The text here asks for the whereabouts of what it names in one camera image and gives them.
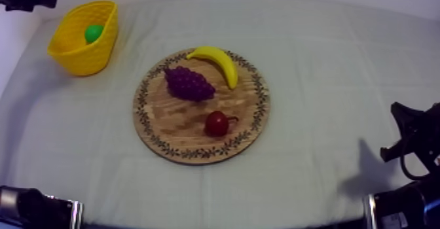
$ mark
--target red apple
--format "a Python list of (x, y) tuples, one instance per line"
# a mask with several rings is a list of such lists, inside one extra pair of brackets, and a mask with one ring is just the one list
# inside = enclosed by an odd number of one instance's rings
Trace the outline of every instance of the red apple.
[(237, 117), (226, 117), (221, 111), (214, 111), (206, 117), (205, 132), (212, 137), (221, 137), (228, 133), (229, 120), (238, 120)]

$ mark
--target yellow banana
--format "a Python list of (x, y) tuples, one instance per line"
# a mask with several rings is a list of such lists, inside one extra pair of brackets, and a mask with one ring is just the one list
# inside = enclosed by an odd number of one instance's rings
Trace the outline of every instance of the yellow banana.
[(187, 59), (202, 58), (215, 62), (225, 73), (226, 81), (230, 89), (234, 89), (238, 82), (238, 72), (234, 62), (217, 47), (199, 46), (192, 53), (187, 55)]

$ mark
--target purple grapes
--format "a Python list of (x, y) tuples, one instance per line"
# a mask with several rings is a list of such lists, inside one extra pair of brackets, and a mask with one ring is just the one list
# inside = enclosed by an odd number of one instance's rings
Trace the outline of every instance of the purple grapes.
[(200, 73), (186, 67), (165, 69), (165, 79), (171, 95), (184, 100), (203, 101), (214, 97), (215, 88)]

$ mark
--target round wooden tray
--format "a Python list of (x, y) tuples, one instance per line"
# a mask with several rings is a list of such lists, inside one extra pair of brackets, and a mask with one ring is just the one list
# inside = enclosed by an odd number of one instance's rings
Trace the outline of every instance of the round wooden tray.
[[(238, 85), (230, 90), (218, 66), (208, 60), (186, 60), (194, 49), (182, 50), (158, 62), (136, 90), (134, 126), (142, 141), (159, 156), (180, 164), (204, 165), (231, 158), (254, 142), (266, 124), (270, 98), (258, 70), (241, 56), (226, 51), (238, 70)], [(178, 65), (201, 73), (212, 84), (213, 99), (192, 102), (172, 97), (167, 91), (164, 68)], [(223, 137), (204, 133), (212, 111), (237, 116)]]

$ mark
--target yellow basket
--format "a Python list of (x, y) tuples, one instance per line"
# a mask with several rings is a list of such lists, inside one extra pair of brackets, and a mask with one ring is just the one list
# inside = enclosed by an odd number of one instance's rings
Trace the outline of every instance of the yellow basket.
[[(87, 44), (90, 25), (103, 25), (101, 36)], [(110, 57), (118, 33), (118, 10), (114, 2), (96, 1), (81, 5), (64, 16), (47, 52), (72, 75), (93, 75), (101, 71)]]

